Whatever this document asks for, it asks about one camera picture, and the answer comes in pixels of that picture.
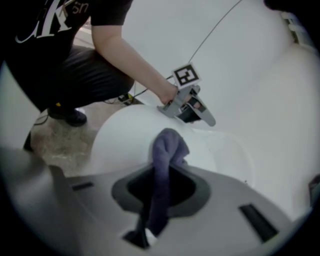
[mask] person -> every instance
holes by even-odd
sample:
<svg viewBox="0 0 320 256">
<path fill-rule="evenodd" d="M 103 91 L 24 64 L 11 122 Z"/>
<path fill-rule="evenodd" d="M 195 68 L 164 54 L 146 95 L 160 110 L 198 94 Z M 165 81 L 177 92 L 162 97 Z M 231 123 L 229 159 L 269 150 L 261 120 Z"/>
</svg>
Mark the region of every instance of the person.
<svg viewBox="0 0 320 256">
<path fill-rule="evenodd" d="M 42 112 L 74 127 L 87 117 L 76 110 L 127 94 L 138 81 L 163 104 L 177 88 L 123 38 L 133 0 L 9 1 L 5 61 L 25 94 Z M 94 49 L 74 46 L 91 19 Z"/>
</svg>

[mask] hand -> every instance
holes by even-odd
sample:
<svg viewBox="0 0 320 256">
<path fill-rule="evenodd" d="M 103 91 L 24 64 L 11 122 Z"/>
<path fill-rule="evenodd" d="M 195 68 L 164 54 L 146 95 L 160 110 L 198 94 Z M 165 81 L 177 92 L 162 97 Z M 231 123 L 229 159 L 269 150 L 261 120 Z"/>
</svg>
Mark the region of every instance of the hand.
<svg viewBox="0 0 320 256">
<path fill-rule="evenodd" d="M 173 85 L 169 82 L 165 83 L 163 86 L 163 95 L 159 97 L 160 101 L 164 105 L 166 105 L 167 103 L 169 103 L 170 101 L 172 101 L 175 98 L 177 91 L 178 91 L 178 88 L 175 85 Z M 188 102 L 190 99 L 191 99 L 191 95 L 189 95 L 188 97 L 185 98 L 184 103 Z M 196 108 L 196 109 L 200 108 L 200 106 L 201 105 L 199 102 L 194 104 L 194 108 Z"/>
<path fill-rule="evenodd" d="M 165 81 L 162 85 L 161 95 L 159 95 L 159 99 L 162 104 L 166 105 L 170 101 L 172 101 L 178 92 L 178 88 L 172 83 Z"/>
</svg>

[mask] cable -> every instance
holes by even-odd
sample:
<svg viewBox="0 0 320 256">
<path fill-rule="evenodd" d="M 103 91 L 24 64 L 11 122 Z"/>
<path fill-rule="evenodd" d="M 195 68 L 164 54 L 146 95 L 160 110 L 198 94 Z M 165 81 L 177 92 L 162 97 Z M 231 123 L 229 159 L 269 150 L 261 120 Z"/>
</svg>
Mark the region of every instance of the cable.
<svg viewBox="0 0 320 256">
<path fill-rule="evenodd" d="M 166 78 L 166 80 L 170 79 L 170 78 L 173 78 L 174 76 L 173 75 L 170 75 Z M 141 94 L 145 93 L 146 91 L 148 91 L 148 89 L 145 89 L 143 90 L 142 92 L 139 92 L 137 95 L 136 95 L 136 81 L 134 81 L 134 96 L 132 98 L 129 98 L 129 99 L 126 99 L 125 101 L 121 101 L 119 103 L 116 103 L 117 99 L 115 99 L 113 102 L 108 102 L 108 101 L 103 101 L 104 103 L 106 104 L 110 104 L 110 105 L 121 105 L 121 104 L 124 104 L 124 103 L 127 103 L 129 101 L 131 101 L 131 104 L 134 102 L 135 98 L 137 96 L 140 96 Z"/>
<path fill-rule="evenodd" d="M 188 63 L 191 62 L 191 60 L 193 59 L 193 57 L 196 55 L 196 53 L 199 51 L 199 49 L 201 48 L 201 46 L 204 44 L 204 42 L 208 39 L 208 37 L 211 35 L 211 33 L 215 30 L 215 28 L 220 24 L 220 22 L 231 12 L 231 10 L 233 8 L 235 8 L 242 0 L 239 0 L 234 6 L 231 7 L 230 10 L 228 10 L 228 12 L 223 15 L 223 17 L 218 21 L 218 23 L 213 27 L 213 29 L 210 31 L 210 33 L 205 37 L 205 39 L 202 41 L 202 43 L 199 45 L 199 47 L 195 50 L 194 54 L 191 56 L 191 58 L 189 59 Z"/>
<path fill-rule="evenodd" d="M 232 6 L 232 7 L 230 8 L 230 10 L 228 10 L 228 11 L 226 12 L 226 14 L 223 15 L 223 17 L 217 22 L 217 24 L 213 27 L 213 29 L 209 32 L 209 34 L 204 38 L 204 40 L 201 42 L 201 44 L 199 45 L 199 47 L 198 47 L 198 48 L 195 50 L 195 52 L 192 54 L 192 56 L 191 56 L 191 58 L 189 59 L 188 63 L 190 63 L 190 62 L 192 61 L 192 59 L 193 59 L 194 56 L 197 54 L 197 52 L 199 51 L 199 49 L 201 48 L 201 46 L 202 46 L 202 45 L 205 43 L 205 41 L 209 38 L 209 36 L 210 36 L 210 35 L 212 34 L 212 32 L 216 29 L 216 27 L 220 24 L 220 22 L 232 11 L 241 1 L 242 1 L 242 0 L 239 0 L 234 6 Z M 168 76 L 168 77 L 166 78 L 166 80 L 168 80 L 168 79 L 170 79 L 170 78 L 173 78 L 173 75 Z M 126 103 L 126 102 L 128 102 L 128 101 L 130 101 L 130 100 L 132 100 L 131 103 L 133 103 L 135 97 L 137 97 L 137 96 L 145 93 L 146 91 L 148 91 L 148 89 L 145 89 L 144 91 L 142 91 L 142 92 L 140 92 L 140 93 L 138 93 L 138 94 L 136 95 L 136 85 L 134 85 L 134 96 L 133 96 L 133 98 L 132 98 L 132 99 L 127 99 L 127 100 L 123 101 L 122 103 Z"/>
<path fill-rule="evenodd" d="M 35 123 L 34 126 L 41 126 L 41 125 L 43 125 L 43 124 L 48 120 L 49 115 L 46 114 L 46 115 L 44 115 L 44 116 L 41 116 L 41 117 L 39 117 L 36 121 L 38 121 L 38 120 L 40 120 L 40 119 L 42 119 L 42 118 L 46 118 L 46 119 L 45 119 L 43 122 Z"/>
</svg>

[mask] concrete floor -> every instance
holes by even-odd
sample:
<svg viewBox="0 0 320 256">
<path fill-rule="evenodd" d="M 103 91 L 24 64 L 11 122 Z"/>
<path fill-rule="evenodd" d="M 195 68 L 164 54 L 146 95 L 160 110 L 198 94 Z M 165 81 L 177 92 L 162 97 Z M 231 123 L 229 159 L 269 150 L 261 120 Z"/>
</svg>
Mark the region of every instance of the concrete floor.
<svg viewBox="0 0 320 256">
<path fill-rule="evenodd" d="M 81 127 L 71 127 L 63 120 L 49 117 L 43 125 L 32 128 L 31 147 L 48 165 L 62 168 L 67 177 L 85 175 L 85 166 L 100 127 L 123 107 L 123 104 L 104 102 L 85 106 L 81 111 L 84 110 L 87 123 Z M 40 114 L 40 117 L 46 115 L 46 112 Z"/>
</svg>

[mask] rectangular slot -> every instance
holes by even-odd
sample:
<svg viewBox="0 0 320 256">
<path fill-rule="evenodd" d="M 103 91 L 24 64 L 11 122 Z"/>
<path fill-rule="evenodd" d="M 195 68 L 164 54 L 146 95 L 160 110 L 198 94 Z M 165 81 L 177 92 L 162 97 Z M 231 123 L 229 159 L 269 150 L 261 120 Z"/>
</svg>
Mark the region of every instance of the rectangular slot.
<svg viewBox="0 0 320 256">
<path fill-rule="evenodd" d="M 252 204 L 240 206 L 239 209 L 263 242 L 278 234 L 278 230 Z"/>
<path fill-rule="evenodd" d="M 83 189 L 90 188 L 93 186 L 94 186 L 94 184 L 89 181 L 89 182 L 84 182 L 84 183 L 72 185 L 72 189 L 73 189 L 73 191 L 79 191 L 79 190 L 83 190 Z"/>
</svg>

